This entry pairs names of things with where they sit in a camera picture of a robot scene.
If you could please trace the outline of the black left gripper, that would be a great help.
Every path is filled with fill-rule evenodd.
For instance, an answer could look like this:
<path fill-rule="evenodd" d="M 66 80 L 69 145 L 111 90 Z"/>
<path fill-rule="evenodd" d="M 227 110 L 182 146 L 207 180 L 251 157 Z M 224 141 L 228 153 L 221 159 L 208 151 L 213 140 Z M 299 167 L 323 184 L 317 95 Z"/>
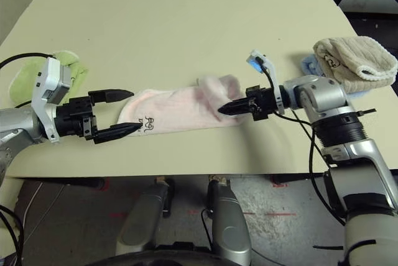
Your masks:
<path fill-rule="evenodd" d="M 125 122 L 115 124 L 107 129 L 97 131 L 96 117 L 93 114 L 93 104 L 114 103 L 134 96 L 133 92 L 124 89 L 104 89 L 90 91 L 89 96 L 71 98 L 68 103 L 57 106 L 55 127 L 60 137 L 77 135 L 92 139 L 95 144 L 101 144 L 121 139 L 138 131 L 142 123 Z"/>

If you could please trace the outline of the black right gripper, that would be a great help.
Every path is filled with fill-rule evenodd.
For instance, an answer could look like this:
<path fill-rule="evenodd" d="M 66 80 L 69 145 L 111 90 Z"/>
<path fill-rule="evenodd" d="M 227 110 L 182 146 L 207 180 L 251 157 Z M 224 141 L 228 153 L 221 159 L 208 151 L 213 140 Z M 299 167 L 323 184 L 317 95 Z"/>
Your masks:
<path fill-rule="evenodd" d="M 265 120 L 277 110 L 274 92 L 271 88 L 261 88 L 259 85 L 246 89 L 247 98 L 236 99 L 222 105 L 218 112 L 227 116 L 252 114 L 254 121 Z"/>

